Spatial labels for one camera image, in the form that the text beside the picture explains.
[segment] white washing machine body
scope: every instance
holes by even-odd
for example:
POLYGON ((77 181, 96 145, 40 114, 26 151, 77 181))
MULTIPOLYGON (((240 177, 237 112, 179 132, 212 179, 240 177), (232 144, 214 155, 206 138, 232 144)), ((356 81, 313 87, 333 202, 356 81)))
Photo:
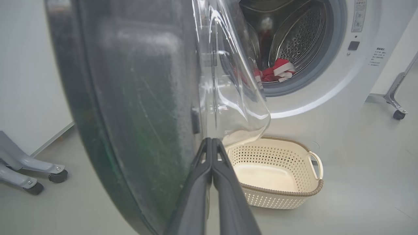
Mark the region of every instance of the white washing machine body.
POLYGON ((323 73, 295 92, 267 97, 271 122, 265 135, 300 141, 324 161, 332 157, 344 131, 357 119, 417 8, 416 0, 368 0, 362 30, 352 32, 358 2, 345 2, 344 38, 323 73), (356 50, 348 49, 352 41, 359 42, 356 50))

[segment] caster wheel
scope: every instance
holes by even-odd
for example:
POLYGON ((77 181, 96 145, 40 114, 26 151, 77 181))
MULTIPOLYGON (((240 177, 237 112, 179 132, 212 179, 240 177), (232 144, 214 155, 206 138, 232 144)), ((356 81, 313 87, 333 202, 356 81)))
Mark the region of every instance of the caster wheel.
POLYGON ((67 179, 68 171, 63 170, 58 174, 50 174, 48 176, 49 181, 54 183, 62 183, 67 179))
POLYGON ((405 113, 401 113, 399 110, 396 110, 393 114, 393 118, 396 120, 402 120, 405 117, 405 113))
POLYGON ((32 188, 25 189, 26 192, 32 194, 32 195, 38 195, 42 192, 43 185, 37 182, 32 188))

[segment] red cloth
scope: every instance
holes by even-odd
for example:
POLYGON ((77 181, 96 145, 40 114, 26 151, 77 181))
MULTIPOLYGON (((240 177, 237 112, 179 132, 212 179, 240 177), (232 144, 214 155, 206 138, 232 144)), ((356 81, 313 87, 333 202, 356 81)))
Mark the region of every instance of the red cloth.
POLYGON ((295 67, 287 59, 278 58, 274 66, 262 71, 262 82, 284 82, 295 74, 295 67))

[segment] beige plastic basket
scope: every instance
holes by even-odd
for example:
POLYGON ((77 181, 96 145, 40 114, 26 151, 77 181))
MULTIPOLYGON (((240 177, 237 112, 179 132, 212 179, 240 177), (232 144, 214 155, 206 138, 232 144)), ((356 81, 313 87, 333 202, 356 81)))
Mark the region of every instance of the beige plastic basket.
POLYGON ((317 194, 324 184, 319 157, 293 140, 262 137, 228 150, 248 204, 293 209, 317 194), (319 177, 311 162, 318 162, 319 177))

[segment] floor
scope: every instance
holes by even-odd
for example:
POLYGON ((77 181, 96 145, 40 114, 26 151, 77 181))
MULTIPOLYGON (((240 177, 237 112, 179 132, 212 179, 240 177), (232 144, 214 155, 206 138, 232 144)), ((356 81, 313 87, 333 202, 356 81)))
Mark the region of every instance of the floor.
MULTIPOLYGON (((410 114, 381 97, 369 97, 332 161, 324 162, 324 188, 294 210, 252 207, 263 235, 418 234, 418 63, 397 100, 410 114)), ((72 128, 37 159, 65 164, 62 184, 28 171, 45 190, 32 196, 0 182, 1 234, 136 234, 119 214, 90 165, 72 128)), ((211 190, 207 234, 219 234, 216 190, 211 190)))

